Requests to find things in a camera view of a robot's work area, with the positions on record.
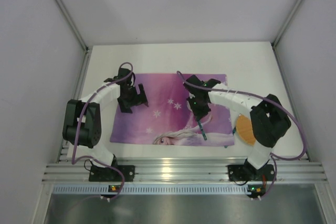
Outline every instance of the white table surface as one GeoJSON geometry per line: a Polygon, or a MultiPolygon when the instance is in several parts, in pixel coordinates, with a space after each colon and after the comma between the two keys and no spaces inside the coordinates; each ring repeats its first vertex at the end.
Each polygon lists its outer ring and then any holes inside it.
{"type": "MultiPolygon", "coordinates": [[[[148,44],[94,46],[83,86],[82,97],[116,76],[118,67],[129,61],[134,73],[224,73],[231,89],[267,96],[276,95],[292,112],[278,65],[269,42],[223,42],[196,44],[148,44]]],[[[102,113],[102,136],[106,147],[117,157],[246,157],[251,146],[235,134],[235,145],[224,147],[162,146],[110,143],[117,103],[102,113]]],[[[231,111],[233,124],[238,114],[231,111]]],[[[298,129],[292,127],[275,146],[274,153],[297,156],[302,151],[298,129]]],[[[68,156],[72,155],[72,146],[68,156]]],[[[77,149],[76,156],[82,156],[77,149]]]]}

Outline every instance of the blonde hair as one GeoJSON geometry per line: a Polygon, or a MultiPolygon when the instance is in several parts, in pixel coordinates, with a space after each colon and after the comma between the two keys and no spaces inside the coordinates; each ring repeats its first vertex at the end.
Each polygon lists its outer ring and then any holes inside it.
{"type": "MultiPolygon", "coordinates": [[[[210,114],[209,118],[204,123],[202,123],[201,125],[204,126],[205,124],[210,122],[211,119],[212,119],[212,115],[210,114]]],[[[179,131],[175,131],[175,132],[168,131],[168,132],[162,133],[161,135],[157,136],[154,139],[153,144],[157,144],[160,141],[160,139],[163,138],[163,137],[168,137],[168,138],[180,140],[180,139],[187,138],[187,137],[190,137],[190,136],[195,136],[195,135],[197,135],[197,133],[195,133],[195,132],[198,131],[199,129],[200,129],[200,127],[196,126],[196,127],[191,128],[191,129],[179,130],[179,131]]]]}

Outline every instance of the gray wall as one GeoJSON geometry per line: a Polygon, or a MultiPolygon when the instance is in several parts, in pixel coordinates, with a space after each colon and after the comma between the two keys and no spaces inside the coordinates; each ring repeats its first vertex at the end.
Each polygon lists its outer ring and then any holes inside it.
{"type": "Polygon", "coordinates": [[[295,0],[63,0],[89,45],[273,41],[295,0]]]}
{"type": "Polygon", "coordinates": [[[305,0],[278,52],[309,152],[336,195],[336,0],[305,0]]]}
{"type": "Polygon", "coordinates": [[[28,223],[83,54],[53,0],[0,6],[0,222],[28,223]]]}

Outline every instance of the orange wooden disc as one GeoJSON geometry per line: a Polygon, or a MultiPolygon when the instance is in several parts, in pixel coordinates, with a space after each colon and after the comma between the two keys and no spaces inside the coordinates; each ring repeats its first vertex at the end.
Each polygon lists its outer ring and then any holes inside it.
{"type": "Polygon", "coordinates": [[[249,118],[240,115],[236,122],[236,130],[241,140],[249,145],[254,145],[256,139],[253,135],[252,123],[249,118]]]}

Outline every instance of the purple cloth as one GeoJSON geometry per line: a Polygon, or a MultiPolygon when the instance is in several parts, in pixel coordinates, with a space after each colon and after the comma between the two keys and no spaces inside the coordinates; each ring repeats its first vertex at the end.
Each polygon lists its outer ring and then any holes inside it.
{"type": "MultiPolygon", "coordinates": [[[[174,139],[175,145],[227,146],[233,145],[230,111],[223,106],[210,104],[211,112],[201,120],[208,140],[187,107],[188,91],[174,73],[136,74],[135,84],[142,83],[149,102],[132,107],[133,114],[121,113],[114,118],[111,142],[127,144],[153,144],[160,137],[174,139]]],[[[214,78],[226,83],[225,74],[197,74],[200,80],[214,78]]]]}

